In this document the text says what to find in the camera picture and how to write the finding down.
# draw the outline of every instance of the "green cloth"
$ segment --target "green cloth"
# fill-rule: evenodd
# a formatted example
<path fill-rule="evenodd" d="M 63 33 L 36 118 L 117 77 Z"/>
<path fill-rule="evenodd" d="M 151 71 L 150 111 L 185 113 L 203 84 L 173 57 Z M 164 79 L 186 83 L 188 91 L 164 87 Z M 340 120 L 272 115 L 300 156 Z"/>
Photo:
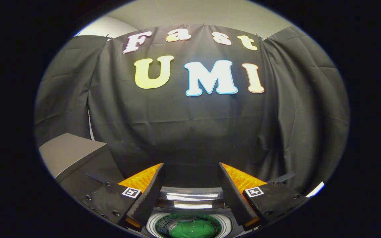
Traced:
<path fill-rule="evenodd" d="M 206 220 L 178 222 L 170 231 L 173 238 L 212 238 L 216 233 L 215 227 Z"/>

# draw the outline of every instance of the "paper letter cutout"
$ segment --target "paper letter cutout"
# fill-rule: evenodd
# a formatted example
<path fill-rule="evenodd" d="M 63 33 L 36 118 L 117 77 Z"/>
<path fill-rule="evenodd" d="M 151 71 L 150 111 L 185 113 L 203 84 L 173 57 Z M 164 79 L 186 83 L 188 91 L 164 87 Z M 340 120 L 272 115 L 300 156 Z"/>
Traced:
<path fill-rule="evenodd" d="M 161 62 L 160 77 L 150 79 L 148 77 L 149 64 L 152 59 L 142 59 L 135 62 L 135 82 L 139 88 L 154 89 L 163 86 L 170 78 L 170 62 L 173 56 L 160 56 L 157 60 Z"/>
<path fill-rule="evenodd" d="M 189 70 L 189 90 L 186 91 L 186 96 L 192 97 L 202 94 L 202 89 L 199 88 L 198 80 L 209 94 L 213 92 L 217 80 L 217 93 L 237 93 L 237 88 L 233 84 L 232 73 L 230 71 L 231 65 L 232 62 L 229 60 L 218 60 L 214 64 L 211 72 L 208 72 L 201 62 L 190 62 L 185 64 L 185 68 Z"/>
<path fill-rule="evenodd" d="M 220 33 L 220 32 L 213 32 L 212 35 L 214 36 L 213 39 L 220 44 L 224 45 L 231 45 L 232 42 L 229 40 L 229 37 L 226 34 Z"/>
<path fill-rule="evenodd" d="M 144 33 L 139 33 L 133 36 L 129 36 L 128 37 L 129 42 L 127 43 L 127 47 L 123 50 L 123 54 L 138 50 L 139 46 L 137 46 L 136 44 L 139 43 L 139 45 L 142 45 L 145 42 L 146 37 L 151 35 L 152 35 L 152 32 L 147 31 Z"/>
<path fill-rule="evenodd" d="M 167 33 L 165 40 L 167 42 L 175 42 L 178 40 L 187 40 L 191 36 L 189 35 L 189 31 L 187 29 L 175 29 Z"/>
<path fill-rule="evenodd" d="M 246 73 L 249 78 L 249 87 L 248 90 L 251 93 L 262 93 L 264 92 L 263 86 L 261 86 L 260 78 L 258 77 L 258 66 L 252 63 L 243 63 L 242 67 L 246 69 Z"/>
<path fill-rule="evenodd" d="M 256 46 L 253 46 L 251 44 L 254 43 L 254 40 L 253 39 L 249 39 L 248 36 L 238 36 L 239 39 L 242 40 L 242 44 L 243 46 L 245 46 L 246 48 L 250 49 L 250 50 L 258 50 L 258 48 Z"/>

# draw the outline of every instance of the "ceiling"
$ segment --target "ceiling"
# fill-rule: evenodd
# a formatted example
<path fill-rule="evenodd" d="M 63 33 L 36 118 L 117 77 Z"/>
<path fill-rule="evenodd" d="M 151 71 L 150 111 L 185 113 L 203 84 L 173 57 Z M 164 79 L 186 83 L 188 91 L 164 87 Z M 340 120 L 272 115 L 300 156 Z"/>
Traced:
<path fill-rule="evenodd" d="M 263 38 L 292 23 L 247 0 L 136 0 L 107 14 L 136 29 L 169 24 L 210 24 Z"/>

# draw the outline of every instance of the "letter m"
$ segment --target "letter m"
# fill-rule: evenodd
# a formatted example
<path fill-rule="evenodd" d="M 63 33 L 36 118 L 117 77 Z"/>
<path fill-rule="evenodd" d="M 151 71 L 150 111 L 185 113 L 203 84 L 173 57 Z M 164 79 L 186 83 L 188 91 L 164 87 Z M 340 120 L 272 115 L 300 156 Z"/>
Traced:
<path fill-rule="evenodd" d="M 229 60 L 218 60 L 213 66 L 211 72 L 202 65 L 201 62 L 190 62 L 185 64 L 185 68 L 189 70 L 189 90 L 186 91 L 186 96 L 199 96 L 202 94 L 202 89 L 199 88 L 199 82 L 207 93 L 212 93 L 216 81 L 218 87 L 216 92 L 219 94 L 234 94 L 237 93 L 237 88 L 233 84 L 230 66 L 232 62 Z"/>

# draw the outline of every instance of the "black curtain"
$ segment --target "black curtain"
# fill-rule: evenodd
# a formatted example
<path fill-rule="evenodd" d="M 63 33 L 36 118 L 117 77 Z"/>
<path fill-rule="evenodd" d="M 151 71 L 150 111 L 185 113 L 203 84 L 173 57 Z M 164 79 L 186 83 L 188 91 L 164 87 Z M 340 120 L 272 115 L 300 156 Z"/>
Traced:
<path fill-rule="evenodd" d="M 167 33 L 178 28 L 188 29 L 191 38 L 166 42 Z M 146 31 L 152 36 L 139 50 L 122 54 L 128 36 Z M 232 44 L 215 42 L 215 31 Z M 242 35 L 253 39 L 258 50 L 245 48 L 237 38 Z M 193 179 L 210 186 L 206 181 L 212 177 L 205 174 L 221 161 L 264 181 L 294 171 L 288 185 L 308 193 L 336 168 L 348 136 L 348 98 L 332 60 L 298 28 L 262 41 L 227 27 L 182 24 L 106 41 L 74 37 L 47 69 L 36 103 L 38 144 L 65 132 L 89 138 L 88 106 L 95 140 L 109 145 L 125 178 L 163 162 L 183 178 L 170 179 L 168 185 Z M 166 55 L 174 56 L 168 82 L 139 88 L 134 63 L 152 59 L 148 75 L 156 78 L 157 58 Z M 217 60 L 233 63 L 238 92 L 208 94 L 200 85 L 202 95 L 186 96 L 184 65 L 199 61 L 211 71 Z M 263 93 L 248 91 L 242 63 L 258 66 Z"/>

